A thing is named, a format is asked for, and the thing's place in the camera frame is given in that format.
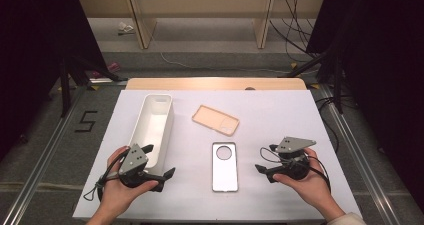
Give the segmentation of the metal floor rail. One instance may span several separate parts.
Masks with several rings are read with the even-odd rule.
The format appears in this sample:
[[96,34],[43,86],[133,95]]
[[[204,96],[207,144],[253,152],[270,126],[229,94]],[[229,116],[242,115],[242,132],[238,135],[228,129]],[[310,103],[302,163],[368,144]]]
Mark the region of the metal floor rail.
[[329,109],[333,116],[334,122],[337,124],[338,131],[341,133],[343,140],[348,148],[352,159],[358,169],[361,178],[367,187],[368,194],[372,197],[374,205],[384,221],[385,225],[400,225],[400,220],[394,211],[394,207],[384,191],[382,185],[371,168],[371,165],[366,160],[364,152],[361,150],[357,139],[355,138],[344,114],[339,112],[336,107],[336,95],[331,91],[328,85],[323,85],[321,94],[325,98],[333,98],[333,102],[329,105]]
[[71,98],[71,104],[69,108],[60,116],[59,120],[57,121],[55,129],[49,137],[49,141],[38,157],[37,163],[32,167],[30,175],[20,187],[19,193],[10,206],[7,216],[1,222],[1,225],[19,225],[19,222],[21,221],[27,207],[30,204],[31,199],[35,194],[39,182],[44,176],[51,159],[53,158],[58,146],[60,145],[72,114],[85,91],[85,87],[76,88],[74,95]]

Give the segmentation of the person's left hand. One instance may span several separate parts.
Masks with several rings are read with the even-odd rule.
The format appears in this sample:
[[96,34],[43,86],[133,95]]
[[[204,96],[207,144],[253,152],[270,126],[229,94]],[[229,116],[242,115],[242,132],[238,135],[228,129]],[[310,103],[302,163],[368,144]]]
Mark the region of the person's left hand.
[[131,203],[140,195],[150,191],[158,185],[155,180],[147,181],[136,188],[123,185],[118,179],[109,180],[105,183],[101,207],[108,210],[116,210],[118,213],[125,211]]

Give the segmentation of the black tripod stand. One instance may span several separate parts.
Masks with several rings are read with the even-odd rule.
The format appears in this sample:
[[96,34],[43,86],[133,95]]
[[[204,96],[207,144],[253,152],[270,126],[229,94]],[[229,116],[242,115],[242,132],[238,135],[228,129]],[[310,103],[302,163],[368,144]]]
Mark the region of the black tripod stand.
[[121,78],[110,72],[105,64],[96,65],[76,55],[65,57],[60,63],[59,69],[62,94],[62,117],[69,112],[72,105],[69,77],[71,77],[78,86],[87,86],[89,84],[89,77],[86,74],[87,71],[98,72],[100,75],[111,79],[113,82],[127,81],[127,78]]
[[318,55],[286,75],[287,78],[294,78],[319,65],[316,79],[319,83],[333,81],[334,103],[340,113],[343,112],[341,108],[342,50],[350,18],[349,12],[344,7],[339,9],[336,5],[323,5],[318,14],[310,45],[310,51],[317,52]]

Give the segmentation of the cream sleeve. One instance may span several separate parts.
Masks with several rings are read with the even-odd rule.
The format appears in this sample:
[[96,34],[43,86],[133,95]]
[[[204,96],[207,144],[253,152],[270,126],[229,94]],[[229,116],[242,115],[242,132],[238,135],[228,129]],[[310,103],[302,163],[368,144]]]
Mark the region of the cream sleeve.
[[366,225],[366,223],[356,213],[347,213],[329,221],[327,225]]

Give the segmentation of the pink object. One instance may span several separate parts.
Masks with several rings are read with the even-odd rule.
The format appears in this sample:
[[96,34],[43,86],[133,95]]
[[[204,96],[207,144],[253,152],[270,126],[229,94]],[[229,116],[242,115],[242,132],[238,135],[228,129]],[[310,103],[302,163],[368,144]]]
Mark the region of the pink object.
[[[118,63],[114,62],[114,63],[111,63],[110,65],[108,65],[107,69],[108,69],[109,72],[113,73],[113,72],[120,70],[120,65]],[[93,71],[92,77],[95,78],[95,79],[98,79],[98,78],[103,78],[104,75],[101,74],[100,72]]]

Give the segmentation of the light wooden shelf unit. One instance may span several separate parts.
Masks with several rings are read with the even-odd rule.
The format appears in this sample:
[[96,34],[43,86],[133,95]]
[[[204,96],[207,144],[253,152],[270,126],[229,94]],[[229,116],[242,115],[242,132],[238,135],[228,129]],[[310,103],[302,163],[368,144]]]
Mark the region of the light wooden shelf unit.
[[295,14],[318,17],[324,0],[79,0],[88,18],[130,18],[139,46],[149,47],[159,18],[249,18],[257,47],[266,44],[269,21]]

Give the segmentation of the white plastic container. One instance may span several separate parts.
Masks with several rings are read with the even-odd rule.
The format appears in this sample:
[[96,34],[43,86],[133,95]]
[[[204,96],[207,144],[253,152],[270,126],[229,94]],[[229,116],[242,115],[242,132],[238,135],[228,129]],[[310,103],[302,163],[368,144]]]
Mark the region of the white plastic container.
[[168,94],[149,94],[144,98],[129,144],[139,147],[152,145],[147,153],[145,169],[150,174],[161,175],[174,120],[173,99]]

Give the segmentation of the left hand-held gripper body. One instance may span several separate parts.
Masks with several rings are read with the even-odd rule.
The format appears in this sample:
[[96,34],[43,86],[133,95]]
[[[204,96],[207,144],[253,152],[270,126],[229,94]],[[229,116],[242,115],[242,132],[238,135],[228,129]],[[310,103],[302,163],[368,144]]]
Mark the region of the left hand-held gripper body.
[[120,181],[129,188],[135,188],[146,181],[155,180],[156,175],[144,171],[148,161],[147,154],[142,151],[142,147],[134,144],[118,169]]

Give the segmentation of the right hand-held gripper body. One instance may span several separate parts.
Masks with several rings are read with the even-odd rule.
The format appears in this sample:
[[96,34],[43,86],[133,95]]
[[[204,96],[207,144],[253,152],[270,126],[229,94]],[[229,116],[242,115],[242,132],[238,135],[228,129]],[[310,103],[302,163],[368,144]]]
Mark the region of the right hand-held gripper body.
[[275,152],[281,163],[277,167],[277,173],[284,174],[294,180],[305,178],[309,173],[309,159],[304,149],[315,144],[315,140],[284,137]]

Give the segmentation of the person's right hand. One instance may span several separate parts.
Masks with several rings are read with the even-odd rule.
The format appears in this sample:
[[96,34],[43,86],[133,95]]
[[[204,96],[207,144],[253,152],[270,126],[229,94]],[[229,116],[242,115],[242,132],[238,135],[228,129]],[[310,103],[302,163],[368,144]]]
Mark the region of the person's right hand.
[[293,180],[283,174],[275,174],[273,178],[276,181],[293,188],[307,204],[313,206],[315,209],[319,203],[328,200],[335,201],[326,181],[314,171],[310,171],[303,180],[299,181]]

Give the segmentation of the light wooden table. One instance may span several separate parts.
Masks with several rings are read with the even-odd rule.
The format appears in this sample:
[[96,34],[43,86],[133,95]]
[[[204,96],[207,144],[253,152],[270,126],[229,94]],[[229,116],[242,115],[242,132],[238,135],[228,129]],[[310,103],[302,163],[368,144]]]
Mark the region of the light wooden table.
[[132,78],[126,90],[306,90],[300,78]]

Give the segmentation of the black curtain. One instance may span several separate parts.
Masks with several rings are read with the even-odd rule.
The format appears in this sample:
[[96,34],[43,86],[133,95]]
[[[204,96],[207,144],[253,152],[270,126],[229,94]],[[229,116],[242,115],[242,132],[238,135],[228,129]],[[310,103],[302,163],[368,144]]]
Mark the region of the black curtain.
[[[356,0],[324,0],[310,49],[327,49]],[[363,0],[343,68],[398,176],[424,213],[424,0]]]
[[79,0],[0,0],[0,160],[24,134],[65,63],[80,83],[106,63]]

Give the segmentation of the beige phone case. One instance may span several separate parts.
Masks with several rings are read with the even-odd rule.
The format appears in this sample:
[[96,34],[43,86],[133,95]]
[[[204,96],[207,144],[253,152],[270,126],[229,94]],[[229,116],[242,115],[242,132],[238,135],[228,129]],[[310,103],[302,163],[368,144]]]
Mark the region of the beige phone case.
[[238,118],[205,105],[199,106],[192,120],[226,136],[232,136],[239,125]]

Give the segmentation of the crumpled white paper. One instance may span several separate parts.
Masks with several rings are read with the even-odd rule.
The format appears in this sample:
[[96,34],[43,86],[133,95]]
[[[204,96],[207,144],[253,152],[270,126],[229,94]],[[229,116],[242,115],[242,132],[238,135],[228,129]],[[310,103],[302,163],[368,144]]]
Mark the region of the crumpled white paper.
[[119,35],[126,35],[126,34],[133,34],[134,28],[131,25],[128,25],[124,22],[120,22],[118,24],[118,34]]

